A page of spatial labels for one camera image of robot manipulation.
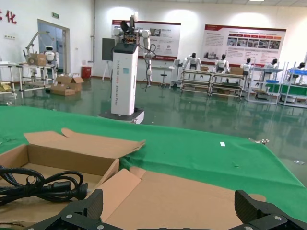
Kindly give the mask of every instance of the red trash bin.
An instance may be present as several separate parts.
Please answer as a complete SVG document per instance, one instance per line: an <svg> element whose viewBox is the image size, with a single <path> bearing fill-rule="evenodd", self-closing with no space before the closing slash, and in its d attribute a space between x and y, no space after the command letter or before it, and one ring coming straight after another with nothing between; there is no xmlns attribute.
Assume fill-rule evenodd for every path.
<svg viewBox="0 0 307 230"><path fill-rule="evenodd" d="M81 77L82 78L91 78L92 76L92 67L82 67Z"/></svg>

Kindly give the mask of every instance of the white wall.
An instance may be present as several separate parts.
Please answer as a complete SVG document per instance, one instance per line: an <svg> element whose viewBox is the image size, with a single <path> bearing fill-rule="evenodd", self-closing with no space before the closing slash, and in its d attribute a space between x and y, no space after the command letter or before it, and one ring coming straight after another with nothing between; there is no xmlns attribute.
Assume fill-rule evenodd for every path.
<svg viewBox="0 0 307 230"><path fill-rule="evenodd" d="M201 53L205 24L285 28L280 61L303 61L307 51L307 8L253 5L156 2L146 0L97 0L96 54L93 75L102 76L106 62L101 60L102 38L111 37L113 19L128 20L135 11L141 21L181 23L178 58ZM154 61L153 65L164 65ZM145 66L139 59L138 79L143 80ZM153 71L153 81L161 81L161 72Z"/></svg>
<svg viewBox="0 0 307 230"><path fill-rule="evenodd" d="M3 61L24 61L23 49L38 31L38 19L70 29L71 72L80 73L82 60L91 60L92 0L0 0L0 9L3 18L0 21L0 56ZM7 10L16 14L17 24L7 22ZM51 16L52 12L59 14L59 20ZM16 40L4 39L4 35L16 36ZM38 52L38 38L34 44L34 51Z"/></svg>

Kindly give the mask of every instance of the cardboard box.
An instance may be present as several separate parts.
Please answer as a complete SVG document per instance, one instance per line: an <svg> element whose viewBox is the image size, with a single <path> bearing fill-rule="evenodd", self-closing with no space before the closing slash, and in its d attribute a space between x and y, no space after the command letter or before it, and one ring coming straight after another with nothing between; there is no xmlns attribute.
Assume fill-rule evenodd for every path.
<svg viewBox="0 0 307 230"><path fill-rule="evenodd" d="M62 74L56 78L56 82L58 82L59 84L65 84L70 89L73 89L76 92L79 92L82 89L82 83L84 81L78 75L73 75L73 77L70 77L68 74L64 74L64 75Z"/></svg>
<svg viewBox="0 0 307 230"><path fill-rule="evenodd" d="M235 74L235 75L243 75L243 69L240 67L231 67L230 68L230 74Z"/></svg>
<svg viewBox="0 0 307 230"><path fill-rule="evenodd" d="M209 67L208 66L201 66L201 71L208 71Z"/></svg>
<svg viewBox="0 0 307 230"><path fill-rule="evenodd" d="M119 156L125 156L144 145L144 141L93 136L69 129L63 129L62 133L25 134L29 144L0 155L1 165L34 169L45 178L61 171L77 170L83 174L88 187L95 189L118 172ZM25 175L14 176L17 181L26 182ZM0 185L9 184L1 178ZM67 204L52 203L37 197L22 198L0 207L0 223L30 226L58 214Z"/></svg>
<svg viewBox="0 0 307 230"><path fill-rule="evenodd" d="M11 87L8 84L0 84L0 92L10 92Z"/></svg>
<svg viewBox="0 0 307 230"><path fill-rule="evenodd" d="M70 96L75 94L75 90L69 89L69 87L65 84L59 84L55 82L51 85L51 93L62 95L62 96Z"/></svg>
<svg viewBox="0 0 307 230"><path fill-rule="evenodd" d="M30 54L30 57L27 59L27 64L45 66L47 65L47 56L45 54Z"/></svg>
<svg viewBox="0 0 307 230"><path fill-rule="evenodd" d="M37 54L37 65L38 66L47 65L47 56L45 54Z"/></svg>
<svg viewBox="0 0 307 230"><path fill-rule="evenodd" d="M98 188L104 192L102 221L125 230L225 230L242 224L230 189L136 167Z"/></svg>

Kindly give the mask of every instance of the green cloth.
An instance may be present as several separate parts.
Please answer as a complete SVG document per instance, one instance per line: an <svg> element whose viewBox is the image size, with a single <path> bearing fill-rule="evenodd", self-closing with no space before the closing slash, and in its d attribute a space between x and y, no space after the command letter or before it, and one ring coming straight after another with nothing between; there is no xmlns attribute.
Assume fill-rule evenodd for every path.
<svg viewBox="0 0 307 230"><path fill-rule="evenodd" d="M0 152L26 143L23 133L47 130L60 133L63 127L114 138L145 139L146 145L138 152L121 159L124 167L135 165L262 194L288 215L307 222L307 189L267 147L248 139L29 107L0 106L0 120Z"/></svg>

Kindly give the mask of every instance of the black robotic claw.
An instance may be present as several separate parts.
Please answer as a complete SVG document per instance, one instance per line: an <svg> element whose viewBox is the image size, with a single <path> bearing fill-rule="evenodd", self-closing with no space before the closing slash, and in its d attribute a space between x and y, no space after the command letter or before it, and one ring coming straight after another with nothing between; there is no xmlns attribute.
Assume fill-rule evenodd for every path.
<svg viewBox="0 0 307 230"><path fill-rule="evenodd" d="M71 202L56 216L25 230L121 230L101 222L102 210L103 192L96 189L86 200ZM235 210L243 224L230 230L307 230L306 223L288 216L274 204L254 200L243 190L235 192Z"/></svg>

